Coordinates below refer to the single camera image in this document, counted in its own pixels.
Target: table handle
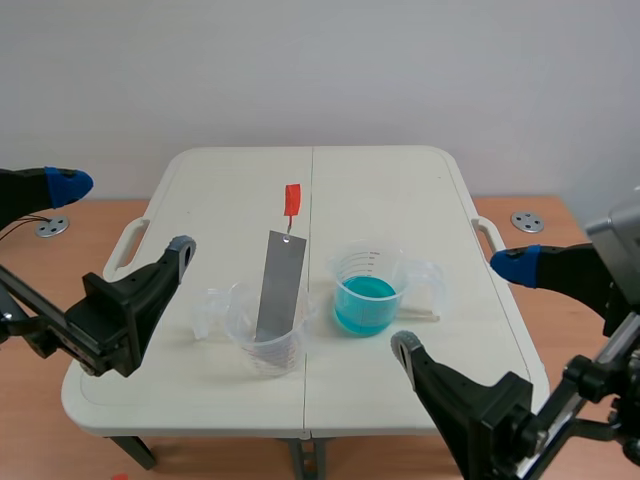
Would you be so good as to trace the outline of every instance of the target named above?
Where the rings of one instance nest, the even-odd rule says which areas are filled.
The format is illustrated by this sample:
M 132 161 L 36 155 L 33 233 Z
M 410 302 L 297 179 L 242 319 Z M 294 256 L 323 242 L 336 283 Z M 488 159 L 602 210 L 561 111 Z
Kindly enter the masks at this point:
M 487 238 L 487 242 L 489 242 L 489 247 L 491 248 L 492 253 L 496 253 L 507 248 L 502 241 L 498 227 L 496 227 L 488 218 L 473 218 L 471 219 L 471 225 L 473 225 L 473 228 L 476 231 L 484 234 Z
M 136 218 L 129 225 L 124 227 L 122 235 L 118 239 L 109 260 L 107 260 L 102 276 L 107 281 L 113 281 L 116 272 L 123 266 L 123 263 L 131 255 L 131 250 L 136 245 L 136 240 L 140 232 L 144 232 L 149 226 L 149 220 L 146 218 Z

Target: metal plate mount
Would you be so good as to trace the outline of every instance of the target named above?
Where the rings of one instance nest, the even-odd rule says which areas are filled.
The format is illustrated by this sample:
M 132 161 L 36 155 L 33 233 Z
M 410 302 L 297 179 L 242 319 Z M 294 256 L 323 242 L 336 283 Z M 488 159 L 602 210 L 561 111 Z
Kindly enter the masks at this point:
M 515 212 L 511 215 L 511 223 L 518 230 L 527 233 L 538 233 L 544 229 L 544 222 L 533 212 Z
M 36 224 L 36 235 L 41 238 L 55 237 L 69 228 L 69 218 L 64 215 L 51 217 L 51 220 Z

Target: wooden surface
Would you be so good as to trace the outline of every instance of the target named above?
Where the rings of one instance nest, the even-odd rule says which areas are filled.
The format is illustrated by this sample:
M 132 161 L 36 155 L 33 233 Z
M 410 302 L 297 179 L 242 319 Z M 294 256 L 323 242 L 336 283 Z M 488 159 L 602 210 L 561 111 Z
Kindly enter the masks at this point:
M 557 198 L 483 198 L 476 205 L 480 214 L 496 223 L 509 247 L 584 241 Z M 71 205 L 64 209 L 71 219 L 67 232 L 43 240 L 35 237 L 33 225 L 23 226 L 0 242 L 0 264 L 66 309 L 83 293 L 81 276 L 88 271 L 101 273 L 120 232 L 145 207 L 145 201 Z M 519 232 L 510 224 L 515 210 L 535 211 L 545 220 L 545 230 L 538 235 Z M 513 292 L 552 386 L 573 355 L 592 356 L 604 343 L 602 320 L 581 304 L 542 290 L 513 287 Z M 108 480 L 118 473 L 128 473 L 132 480 L 293 478 L 285 445 L 268 439 L 146 439 L 159 465 L 143 471 L 112 442 L 83 433 L 66 417 L 60 386 L 68 364 L 61 353 L 40 359 L 21 340 L 2 345 L 1 479 Z M 587 415 L 604 419 L 607 407 L 605 401 Z M 331 441 L 328 473 L 330 480 L 460 478 L 442 440 L 428 437 Z M 572 440 L 543 478 L 621 480 L 639 474 L 619 446 Z

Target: metal plate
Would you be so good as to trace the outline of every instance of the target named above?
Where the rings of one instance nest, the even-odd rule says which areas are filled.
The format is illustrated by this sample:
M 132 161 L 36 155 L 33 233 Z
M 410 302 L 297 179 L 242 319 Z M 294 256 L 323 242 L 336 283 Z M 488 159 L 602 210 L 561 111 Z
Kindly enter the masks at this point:
M 282 337 L 293 328 L 306 246 L 304 238 L 269 232 L 256 326 L 257 342 Z
M 516 212 L 511 215 L 511 223 L 518 230 L 527 233 L 538 233 L 544 229 L 544 222 L 533 212 Z
M 69 228 L 69 218 L 64 215 L 52 217 L 48 222 L 38 222 L 36 235 L 41 238 L 55 237 Z

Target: plastic measuring cup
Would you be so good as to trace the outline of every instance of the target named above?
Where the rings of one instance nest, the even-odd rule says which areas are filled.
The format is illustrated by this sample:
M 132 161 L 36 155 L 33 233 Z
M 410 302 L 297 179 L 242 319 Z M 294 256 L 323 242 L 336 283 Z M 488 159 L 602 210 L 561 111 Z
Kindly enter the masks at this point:
M 431 310 L 424 315 L 442 314 L 446 301 L 442 269 L 407 259 L 398 247 L 359 240 L 346 245 L 328 267 L 337 284 L 336 319 L 352 333 L 374 335 L 387 328 L 404 295 L 416 285 L 431 291 Z
M 207 290 L 206 308 L 211 314 L 207 318 L 197 310 L 198 315 L 192 317 L 194 334 L 196 338 L 203 338 L 203 332 L 208 331 L 203 322 L 221 316 L 225 333 L 246 354 L 250 367 L 260 375 L 280 376 L 304 363 L 310 323 L 316 311 L 309 294 L 301 287 L 292 329 L 273 340 L 258 342 L 256 327 L 261 290 L 261 275 L 259 279 L 239 282 L 230 290 Z

